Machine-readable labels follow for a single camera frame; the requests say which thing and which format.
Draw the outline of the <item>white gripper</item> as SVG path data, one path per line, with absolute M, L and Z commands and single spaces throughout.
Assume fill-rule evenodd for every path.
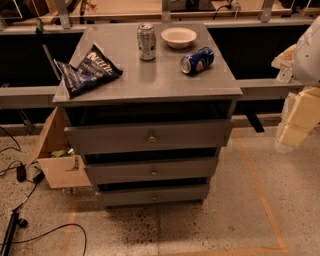
M 276 132 L 275 149 L 288 153 L 298 148 L 309 131 L 320 122 L 320 88 L 307 87 L 298 94 L 289 93 Z

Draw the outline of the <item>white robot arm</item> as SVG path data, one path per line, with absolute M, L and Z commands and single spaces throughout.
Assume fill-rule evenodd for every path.
M 304 85 L 298 94 L 288 94 L 277 128 L 275 148 L 287 153 L 298 148 L 320 123 L 320 17 L 271 66 L 279 70 L 279 82 L 294 79 Z

